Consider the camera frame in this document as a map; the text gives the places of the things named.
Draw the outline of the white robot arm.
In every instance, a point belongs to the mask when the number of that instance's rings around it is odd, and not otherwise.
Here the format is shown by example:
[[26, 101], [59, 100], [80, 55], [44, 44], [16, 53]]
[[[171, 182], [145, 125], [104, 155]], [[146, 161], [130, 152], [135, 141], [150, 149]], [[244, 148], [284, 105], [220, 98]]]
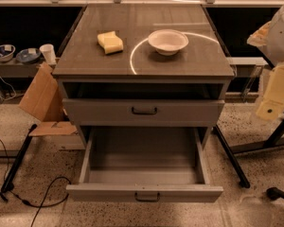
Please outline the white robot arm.
[[257, 47], [274, 66], [256, 116], [275, 120], [284, 110], [284, 5], [271, 21], [249, 36], [247, 43]]

